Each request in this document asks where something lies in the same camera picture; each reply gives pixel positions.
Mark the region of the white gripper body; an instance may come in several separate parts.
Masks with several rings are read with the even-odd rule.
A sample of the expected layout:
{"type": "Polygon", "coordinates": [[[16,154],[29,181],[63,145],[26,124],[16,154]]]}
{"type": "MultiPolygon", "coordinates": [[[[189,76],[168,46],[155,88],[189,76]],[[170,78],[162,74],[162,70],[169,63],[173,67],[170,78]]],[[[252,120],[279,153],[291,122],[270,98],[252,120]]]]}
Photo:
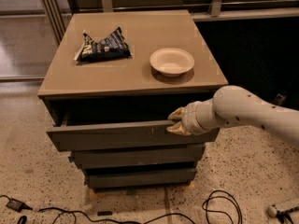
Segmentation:
{"type": "Polygon", "coordinates": [[[200,135],[218,127],[211,100],[189,103],[183,108],[181,125],[186,134],[200,135]]]}

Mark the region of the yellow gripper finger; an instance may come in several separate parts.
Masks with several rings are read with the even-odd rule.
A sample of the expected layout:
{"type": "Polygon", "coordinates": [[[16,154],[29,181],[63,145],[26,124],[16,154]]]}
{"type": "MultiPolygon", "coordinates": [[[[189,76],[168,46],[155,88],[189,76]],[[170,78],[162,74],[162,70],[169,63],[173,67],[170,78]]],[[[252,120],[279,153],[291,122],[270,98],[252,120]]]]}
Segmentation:
{"type": "Polygon", "coordinates": [[[184,108],[180,107],[173,111],[169,116],[169,120],[181,120],[184,108]]]}
{"type": "Polygon", "coordinates": [[[183,126],[182,122],[179,121],[172,126],[166,128],[170,133],[177,134],[177,135],[190,135],[191,133],[186,130],[183,126]]]}

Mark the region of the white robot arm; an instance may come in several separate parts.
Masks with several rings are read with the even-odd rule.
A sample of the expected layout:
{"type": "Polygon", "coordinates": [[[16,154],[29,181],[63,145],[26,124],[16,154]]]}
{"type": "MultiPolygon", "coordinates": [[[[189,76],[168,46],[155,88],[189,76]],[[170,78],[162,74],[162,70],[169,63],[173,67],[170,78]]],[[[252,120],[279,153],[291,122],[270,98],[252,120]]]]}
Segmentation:
{"type": "Polygon", "coordinates": [[[272,105],[238,86],[224,86],[204,102],[180,107],[166,129],[179,135],[201,135],[216,128],[250,125],[261,128],[299,149],[299,111],[272,105]]]}

